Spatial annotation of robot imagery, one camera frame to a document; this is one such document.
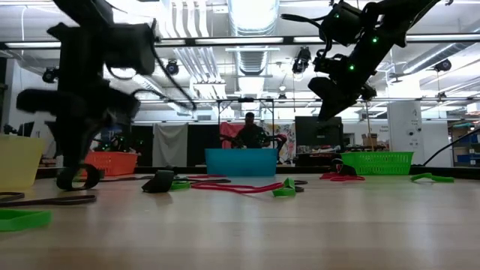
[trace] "blue plastic bin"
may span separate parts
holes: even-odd
[[[206,149],[208,174],[225,176],[274,176],[277,149]]]

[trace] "ductwork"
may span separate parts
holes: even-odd
[[[473,24],[469,25],[462,30],[465,33],[478,33],[480,32],[480,20],[477,20]],[[419,57],[408,61],[403,67],[403,74],[397,74],[397,76],[403,76],[408,74],[414,74],[419,71],[423,71],[426,68],[432,67],[435,64],[441,62],[442,60],[447,59],[450,56],[453,56],[456,53],[459,53],[462,50],[472,46],[473,42],[468,43],[450,43],[450,44],[439,44],[432,49],[429,49],[426,53],[420,55]]]
[[[268,36],[275,33],[278,18],[279,0],[228,0],[230,29],[232,35]],[[236,52],[235,60],[239,73],[244,75],[260,75],[265,71],[269,59],[268,52]],[[264,78],[239,78],[238,86],[250,92],[263,89]]]

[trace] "table surface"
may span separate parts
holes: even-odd
[[[29,198],[97,194],[51,209],[44,228],[0,233],[0,269],[480,269],[480,182],[406,176],[337,183],[318,175],[296,198],[207,190],[142,193],[144,181]],[[287,175],[278,175],[279,181]]]

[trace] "person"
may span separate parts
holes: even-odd
[[[270,146],[270,140],[263,130],[255,123],[255,115],[247,112],[245,115],[245,126],[238,132],[236,138],[240,139],[248,149],[261,149]]]

